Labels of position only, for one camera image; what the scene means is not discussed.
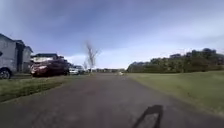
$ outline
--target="green lawn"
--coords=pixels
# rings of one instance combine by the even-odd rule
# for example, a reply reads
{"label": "green lawn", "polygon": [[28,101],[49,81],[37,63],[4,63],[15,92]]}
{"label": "green lawn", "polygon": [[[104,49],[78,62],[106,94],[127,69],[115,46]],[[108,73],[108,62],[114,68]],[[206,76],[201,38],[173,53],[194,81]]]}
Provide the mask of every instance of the green lawn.
{"label": "green lawn", "polygon": [[143,85],[170,94],[199,108],[224,115],[224,72],[129,74]]}
{"label": "green lawn", "polygon": [[62,85],[76,76],[0,80],[0,102]]}

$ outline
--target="asphalt road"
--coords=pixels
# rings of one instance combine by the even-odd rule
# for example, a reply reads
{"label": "asphalt road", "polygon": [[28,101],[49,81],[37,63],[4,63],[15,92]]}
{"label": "asphalt road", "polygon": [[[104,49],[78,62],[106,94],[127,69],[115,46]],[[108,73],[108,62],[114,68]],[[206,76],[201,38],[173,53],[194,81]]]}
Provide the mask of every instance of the asphalt road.
{"label": "asphalt road", "polygon": [[1,103],[0,128],[131,128],[145,109],[155,104],[164,107],[161,128],[224,127],[224,120],[218,117],[126,76],[107,74]]}

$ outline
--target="tree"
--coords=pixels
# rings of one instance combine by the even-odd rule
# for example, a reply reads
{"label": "tree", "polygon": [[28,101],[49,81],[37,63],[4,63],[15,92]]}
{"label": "tree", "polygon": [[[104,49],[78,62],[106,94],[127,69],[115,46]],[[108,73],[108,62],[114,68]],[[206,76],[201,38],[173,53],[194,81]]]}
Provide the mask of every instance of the tree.
{"label": "tree", "polygon": [[169,58],[153,58],[150,62],[134,62],[129,65],[128,72],[148,73],[181,73],[222,70],[224,55],[216,50],[205,48],[193,50],[185,55],[173,54]]}
{"label": "tree", "polygon": [[94,49],[89,41],[86,41],[85,46],[87,50],[87,61],[89,63],[90,72],[92,72],[92,68],[94,68],[96,64],[96,56],[98,54],[98,50]]}

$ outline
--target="sky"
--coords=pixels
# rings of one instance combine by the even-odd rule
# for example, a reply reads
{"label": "sky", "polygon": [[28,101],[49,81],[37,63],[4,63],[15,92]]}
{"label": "sky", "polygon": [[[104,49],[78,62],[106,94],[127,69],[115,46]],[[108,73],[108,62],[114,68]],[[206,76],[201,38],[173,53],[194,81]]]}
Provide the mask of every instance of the sky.
{"label": "sky", "polygon": [[223,7],[223,0],[1,0],[0,33],[79,65],[89,41],[99,51],[96,67],[127,68],[192,49],[224,53]]}

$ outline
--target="parked car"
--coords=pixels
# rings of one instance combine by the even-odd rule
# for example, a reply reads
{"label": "parked car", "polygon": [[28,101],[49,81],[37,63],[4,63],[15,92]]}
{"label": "parked car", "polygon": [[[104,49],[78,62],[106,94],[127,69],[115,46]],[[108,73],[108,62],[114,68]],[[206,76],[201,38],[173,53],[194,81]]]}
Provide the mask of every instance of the parked car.
{"label": "parked car", "polygon": [[64,60],[50,60],[41,63],[34,63],[31,66],[31,74],[37,76],[50,75],[67,75],[69,74],[69,67]]}
{"label": "parked car", "polygon": [[81,75],[85,73],[85,70],[82,66],[79,65],[72,65],[69,67],[69,73],[71,75]]}
{"label": "parked car", "polygon": [[0,79],[10,79],[14,72],[16,72],[14,60],[5,57],[0,51]]}

